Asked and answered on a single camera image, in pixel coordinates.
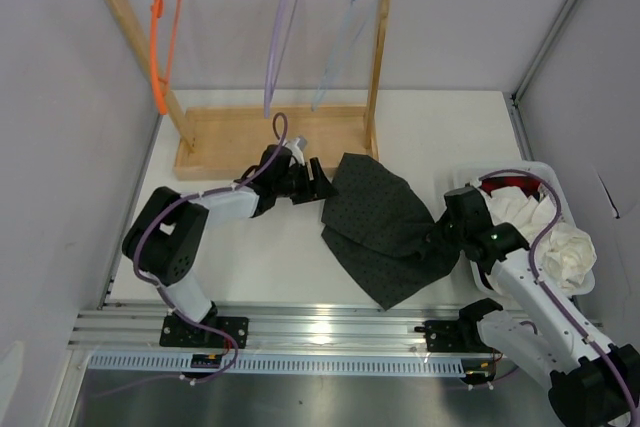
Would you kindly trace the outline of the dark grey dotted skirt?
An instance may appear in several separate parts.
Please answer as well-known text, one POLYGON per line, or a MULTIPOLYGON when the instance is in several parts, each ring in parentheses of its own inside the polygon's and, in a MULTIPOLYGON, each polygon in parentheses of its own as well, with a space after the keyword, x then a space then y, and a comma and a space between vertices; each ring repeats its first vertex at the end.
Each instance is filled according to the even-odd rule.
POLYGON ((373 158, 346 153, 325 201, 322 239, 338 263, 387 311, 448 276, 458 260, 434 252, 435 220, 403 178, 373 158))

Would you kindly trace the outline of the light blue wire hanger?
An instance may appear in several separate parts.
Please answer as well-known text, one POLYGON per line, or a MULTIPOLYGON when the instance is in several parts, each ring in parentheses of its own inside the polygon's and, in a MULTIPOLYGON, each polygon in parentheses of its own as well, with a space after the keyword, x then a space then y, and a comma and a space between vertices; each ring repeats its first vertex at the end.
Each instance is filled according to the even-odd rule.
POLYGON ((359 0, 349 0, 348 8, 325 63, 323 75, 311 101, 311 110, 313 112, 318 110, 329 88, 333 86, 345 68, 353 54, 356 43, 372 16, 371 13, 367 13, 363 20, 358 21, 358 2, 359 0))

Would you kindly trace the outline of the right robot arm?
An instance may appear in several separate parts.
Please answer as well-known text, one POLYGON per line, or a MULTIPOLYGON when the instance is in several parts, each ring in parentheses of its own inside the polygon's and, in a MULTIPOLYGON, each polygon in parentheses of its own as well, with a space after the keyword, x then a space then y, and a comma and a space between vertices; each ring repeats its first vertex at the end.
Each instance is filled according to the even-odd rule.
POLYGON ((565 426, 639 423, 639 353, 616 345, 535 264, 535 248, 509 223, 493 223, 481 191, 447 192, 445 241, 494 275, 526 312, 532 327, 485 298, 459 313, 458 342, 505 354, 546 390, 565 426))

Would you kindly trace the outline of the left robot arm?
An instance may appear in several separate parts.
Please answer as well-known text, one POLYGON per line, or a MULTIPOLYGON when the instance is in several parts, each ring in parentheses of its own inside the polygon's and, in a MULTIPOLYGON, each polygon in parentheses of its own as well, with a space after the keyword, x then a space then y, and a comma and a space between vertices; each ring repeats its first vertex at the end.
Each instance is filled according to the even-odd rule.
POLYGON ((186 196, 169 187, 155 189, 129 228, 122 254, 132 261, 136 277, 152 285, 181 318, 182 335, 204 347, 217 334, 217 307, 192 272, 204 232, 259 217, 280 198, 299 205, 337 195, 318 158, 306 161, 294 141, 272 144, 229 187, 186 196))

